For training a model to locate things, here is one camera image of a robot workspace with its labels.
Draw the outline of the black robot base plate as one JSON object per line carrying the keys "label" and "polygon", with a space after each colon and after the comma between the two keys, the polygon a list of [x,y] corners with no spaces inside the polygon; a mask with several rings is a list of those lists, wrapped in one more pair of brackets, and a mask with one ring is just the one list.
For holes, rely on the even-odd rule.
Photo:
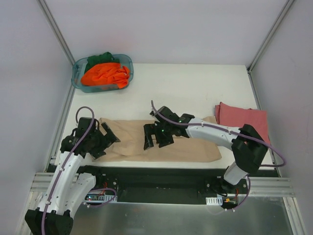
{"label": "black robot base plate", "polygon": [[224,170],[81,166],[78,173],[95,176],[95,189],[112,188],[118,202],[204,205],[206,198],[246,196],[248,183],[220,186]]}

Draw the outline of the beige t shirt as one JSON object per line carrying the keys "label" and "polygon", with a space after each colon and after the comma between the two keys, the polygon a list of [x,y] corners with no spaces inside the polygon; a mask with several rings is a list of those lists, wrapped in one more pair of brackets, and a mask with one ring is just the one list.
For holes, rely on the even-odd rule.
{"label": "beige t shirt", "polygon": [[174,137],[174,143],[159,148],[153,140],[154,147],[144,150],[145,124],[152,120],[110,120],[101,118],[101,124],[107,124],[120,142],[113,143],[105,150],[106,154],[99,162],[197,162],[209,163],[220,160],[222,155],[216,144],[194,138]]}

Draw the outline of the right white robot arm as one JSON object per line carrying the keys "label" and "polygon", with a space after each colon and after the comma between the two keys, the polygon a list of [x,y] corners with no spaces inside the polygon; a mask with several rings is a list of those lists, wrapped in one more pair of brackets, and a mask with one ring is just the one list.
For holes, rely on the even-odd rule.
{"label": "right white robot arm", "polygon": [[174,143],[174,137],[205,140],[232,151],[234,162],[224,175],[210,184],[211,190],[226,196],[233,192],[242,178],[259,170],[268,147],[258,132],[249,124],[242,127],[227,127],[211,124],[190,114],[178,116],[163,106],[151,111],[155,118],[152,124],[145,124],[144,150],[155,144],[162,148]]}

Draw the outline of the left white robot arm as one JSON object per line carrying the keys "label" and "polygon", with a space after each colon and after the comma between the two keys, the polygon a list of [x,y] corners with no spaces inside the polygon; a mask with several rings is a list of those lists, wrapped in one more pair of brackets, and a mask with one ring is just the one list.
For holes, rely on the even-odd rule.
{"label": "left white robot arm", "polygon": [[76,182],[74,176],[86,154],[95,158],[105,155],[105,149],[119,138],[105,123],[83,117],[77,128],[61,143],[60,161],[53,174],[46,193],[36,209],[28,209],[25,221],[34,235],[68,235],[73,227],[74,216],[90,192],[113,192],[104,203],[117,199],[115,189],[103,185],[98,174],[81,173]]}

